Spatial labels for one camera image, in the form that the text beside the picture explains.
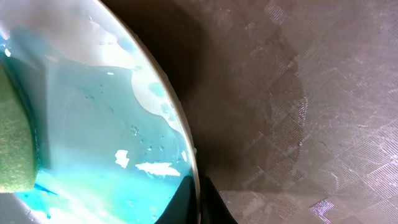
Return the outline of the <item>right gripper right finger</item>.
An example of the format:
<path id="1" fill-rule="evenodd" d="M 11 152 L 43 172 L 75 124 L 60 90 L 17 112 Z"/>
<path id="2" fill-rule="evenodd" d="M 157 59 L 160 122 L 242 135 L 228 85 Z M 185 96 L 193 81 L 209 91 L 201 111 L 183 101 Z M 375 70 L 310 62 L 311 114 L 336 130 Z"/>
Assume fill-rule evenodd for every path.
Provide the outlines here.
<path id="1" fill-rule="evenodd" d="M 201 177 L 201 224 L 237 224 L 209 177 Z"/>

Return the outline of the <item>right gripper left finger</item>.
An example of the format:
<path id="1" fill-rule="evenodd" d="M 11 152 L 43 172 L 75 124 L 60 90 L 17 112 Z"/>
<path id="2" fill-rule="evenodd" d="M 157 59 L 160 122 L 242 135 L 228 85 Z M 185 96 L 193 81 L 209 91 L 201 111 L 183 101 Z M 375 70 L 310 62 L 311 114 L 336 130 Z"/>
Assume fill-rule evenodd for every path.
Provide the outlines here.
<path id="1" fill-rule="evenodd" d="M 155 224 L 196 224 L 197 196 L 193 177 L 186 176 Z"/>

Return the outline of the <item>white plate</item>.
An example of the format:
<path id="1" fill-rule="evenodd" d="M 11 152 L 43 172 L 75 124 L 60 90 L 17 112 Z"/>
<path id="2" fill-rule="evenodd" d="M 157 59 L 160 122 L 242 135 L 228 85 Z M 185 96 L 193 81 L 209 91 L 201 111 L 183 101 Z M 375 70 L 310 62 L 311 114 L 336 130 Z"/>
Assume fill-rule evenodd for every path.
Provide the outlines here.
<path id="1" fill-rule="evenodd" d="M 162 68 L 101 1 L 2 1 L 1 68 L 31 118 L 32 190 L 2 223 L 156 223 L 186 176 L 192 137 Z"/>

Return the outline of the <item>green yellow sponge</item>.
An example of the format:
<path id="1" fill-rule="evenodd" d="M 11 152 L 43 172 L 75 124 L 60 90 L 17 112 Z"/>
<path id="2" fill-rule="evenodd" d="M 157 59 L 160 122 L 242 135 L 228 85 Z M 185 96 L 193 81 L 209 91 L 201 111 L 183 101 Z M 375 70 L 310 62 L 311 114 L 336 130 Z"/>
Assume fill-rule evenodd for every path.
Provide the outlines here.
<path id="1" fill-rule="evenodd" d="M 6 71 L 1 69 L 1 193 L 34 188 L 37 155 L 24 104 Z"/>

